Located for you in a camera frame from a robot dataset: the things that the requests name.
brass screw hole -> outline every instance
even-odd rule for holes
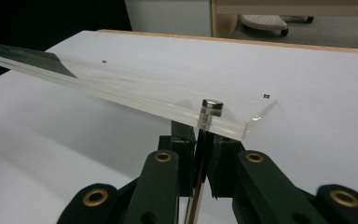
[[[262,162],[264,160],[264,158],[257,154],[257,153],[248,153],[246,154],[246,159],[248,161],[252,161],[252,162]]]
[[[98,206],[107,199],[107,191],[105,189],[92,189],[83,197],[83,204],[88,207]]]
[[[156,161],[170,161],[172,155],[170,153],[161,152],[155,156]]]
[[[330,191],[330,197],[341,205],[358,207],[358,199],[344,190],[332,190]]]

transparent plastic sheet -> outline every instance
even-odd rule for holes
[[[140,68],[136,61],[123,60],[84,59],[0,45],[0,66],[193,127],[198,127],[202,99],[223,102],[222,117],[213,117],[209,131],[236,140],[249,133],[276,103],[262,92],[228,88],[225,77],[188,75],[182,69],[188,64],[151,62]]]

white table surface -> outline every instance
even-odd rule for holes
[[[133,45],[137,38],[157,37],[133,37]],[[244,146],[267,153],[311,193],[331,183],[358,190],[358,54],[262,46],[226,52],[227,43],[213,44],[241,58],[232,66],[243,63],[245,76],[279,99]],[[169,120],[17,72],[0,76],[0,223],[54,223],[87,185],[124,186],[169,133]],[[235,223],[230,200],[209,192],[201,211],[200,223]]]

floor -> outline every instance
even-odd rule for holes
[[[313,23],[306,17],[282,19],[289,27],[285,37],[279,31],[245,29],[239,20],[231,38],[358,49],[358,17],[315,17]]]

